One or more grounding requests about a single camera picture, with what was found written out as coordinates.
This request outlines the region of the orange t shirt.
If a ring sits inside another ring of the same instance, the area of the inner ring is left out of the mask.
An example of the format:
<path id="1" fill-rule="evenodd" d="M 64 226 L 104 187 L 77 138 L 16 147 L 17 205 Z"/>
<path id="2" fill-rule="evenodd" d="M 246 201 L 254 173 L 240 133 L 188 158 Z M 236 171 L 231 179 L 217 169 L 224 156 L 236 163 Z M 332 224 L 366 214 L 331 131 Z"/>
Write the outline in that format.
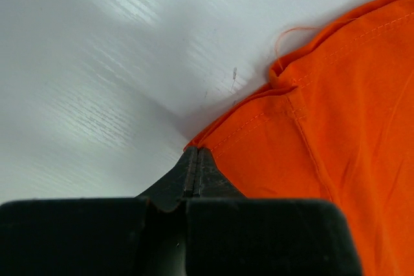
<path id="1" fill-rule="evenodd" d="M 413 0 L 339 17 L 190 145 L 248 197 L 336 204 L 364 275 L 412 275 Z"/>

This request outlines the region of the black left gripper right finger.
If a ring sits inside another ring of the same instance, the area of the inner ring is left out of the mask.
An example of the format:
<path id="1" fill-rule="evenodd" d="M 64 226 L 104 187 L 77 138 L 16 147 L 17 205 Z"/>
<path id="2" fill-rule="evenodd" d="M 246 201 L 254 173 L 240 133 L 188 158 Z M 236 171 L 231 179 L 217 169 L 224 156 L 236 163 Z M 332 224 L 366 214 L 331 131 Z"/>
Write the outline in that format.
<path id="1" fill-rule="evenodd" d="M 186 204 L 188 275 L 361 275 L 343 213 L 315 199 L 243 197 L 208 149 Z"/>

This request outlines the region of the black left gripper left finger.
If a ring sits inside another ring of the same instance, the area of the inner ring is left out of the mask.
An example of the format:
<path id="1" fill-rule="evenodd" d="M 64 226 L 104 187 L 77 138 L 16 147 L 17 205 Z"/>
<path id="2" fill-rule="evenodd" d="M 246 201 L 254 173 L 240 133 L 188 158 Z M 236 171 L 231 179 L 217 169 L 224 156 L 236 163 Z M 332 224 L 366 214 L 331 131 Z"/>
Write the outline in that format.
<path id="1" fill-rule="evenodd" d="M 198 151 L 136 197 L 1 205 L 2 275 L 184 275 Z"/>

